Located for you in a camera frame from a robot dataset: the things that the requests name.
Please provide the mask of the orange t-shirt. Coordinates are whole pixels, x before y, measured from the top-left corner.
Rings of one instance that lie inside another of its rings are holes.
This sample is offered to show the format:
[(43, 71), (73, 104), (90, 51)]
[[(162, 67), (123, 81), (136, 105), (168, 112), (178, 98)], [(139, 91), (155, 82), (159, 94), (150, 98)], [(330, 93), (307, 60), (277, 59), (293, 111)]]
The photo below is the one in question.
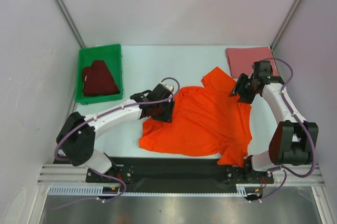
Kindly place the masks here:
[(171, 123), (143, 122), (138, 146), (147, 151), (192, 157), (220, 154), (219, 165), (243, 167), (252, 140), (251, 105), (229, 93), (236, 81), (219, 67), (175, 96)]

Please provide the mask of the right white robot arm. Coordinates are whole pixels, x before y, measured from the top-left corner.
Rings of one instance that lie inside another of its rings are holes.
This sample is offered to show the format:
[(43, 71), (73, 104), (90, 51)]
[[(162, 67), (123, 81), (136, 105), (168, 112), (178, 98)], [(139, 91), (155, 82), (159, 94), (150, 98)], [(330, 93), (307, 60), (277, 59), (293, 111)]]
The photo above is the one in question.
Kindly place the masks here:
[(288, 83), (273, 74), (268, 58), (254, 62), (251, 75), (240, 74), (229, 94), (238, 96), (237, 101), (245, 104), (252, 104), (259, 95), (277, 122), (268, 150), (250, 155), (244, 161), (243, 177), (248, 182), (256, 182), (262, 172), (272, 174), (281, 170), (298, 178), (307, 178), (314, 172), (319, 127), (295, 107), (286, 90)]

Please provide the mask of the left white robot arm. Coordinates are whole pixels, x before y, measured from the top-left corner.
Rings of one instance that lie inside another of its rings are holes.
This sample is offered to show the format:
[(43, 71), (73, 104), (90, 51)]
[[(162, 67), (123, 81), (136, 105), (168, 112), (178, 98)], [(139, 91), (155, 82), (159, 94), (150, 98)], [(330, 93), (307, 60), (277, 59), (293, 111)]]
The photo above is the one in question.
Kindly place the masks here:
[(115, 165), (105, 153), (95, 150), (95, 140), (121, 124), (142, 118), (171, 122), (173, 92), (174, 86), (159, 83), (153, 90), (135, 93), (110, 110), (89, 115), (72, 113), (56, 138), (55, 159), (67, 160), (75, 167), (84, 165), (97, 171), (103, 181), (112, 181)]

